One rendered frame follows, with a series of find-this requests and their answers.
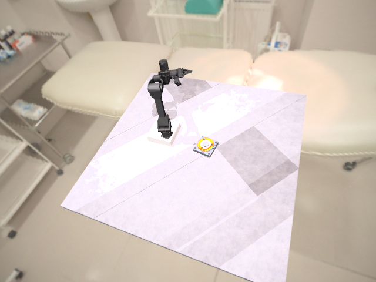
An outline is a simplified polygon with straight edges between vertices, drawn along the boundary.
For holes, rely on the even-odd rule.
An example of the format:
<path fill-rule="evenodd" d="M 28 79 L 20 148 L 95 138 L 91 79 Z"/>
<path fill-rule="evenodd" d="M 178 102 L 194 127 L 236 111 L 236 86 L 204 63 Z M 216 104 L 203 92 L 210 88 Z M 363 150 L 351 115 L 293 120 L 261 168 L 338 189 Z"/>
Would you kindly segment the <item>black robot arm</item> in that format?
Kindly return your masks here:
<path fill-rule="evenodd" d="M 153 75 L 152 79 L 148 83 L 147 90 L 150 93 L 150 96 L 155 100 L 159 115 L 157 120 L 157 131 L 161 132 L 161 137 L 168 140 L 173 134 L 173 132 L 171 132 L 172 125 L 169 115 L 165 113 L 165 108 L 162 101 L 164 85 L 168 85 L 170 83 L 170 71 L 167 59 L 161 59 L 159 61 L 159 66 L 160 72 L 158 72 L 157 75 Z M 174 76 L 173 79 L 174 84 L 177 86 L 181 85 L 177 76 Z"/>

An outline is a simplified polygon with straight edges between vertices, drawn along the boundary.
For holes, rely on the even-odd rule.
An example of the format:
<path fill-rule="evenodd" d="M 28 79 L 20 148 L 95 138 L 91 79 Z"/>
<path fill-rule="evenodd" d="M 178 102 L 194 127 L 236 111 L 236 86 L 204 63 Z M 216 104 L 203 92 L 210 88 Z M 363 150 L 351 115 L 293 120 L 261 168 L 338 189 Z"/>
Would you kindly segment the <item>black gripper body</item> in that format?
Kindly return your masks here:
<path fill-rule="evenodd" d="M 173 79 L 174 76 L 177 76 L 178 78 L 182 78 L 182 69 L 174 69 L 174 70 L 169 70 L 170 71 L 170 78 Z"/>

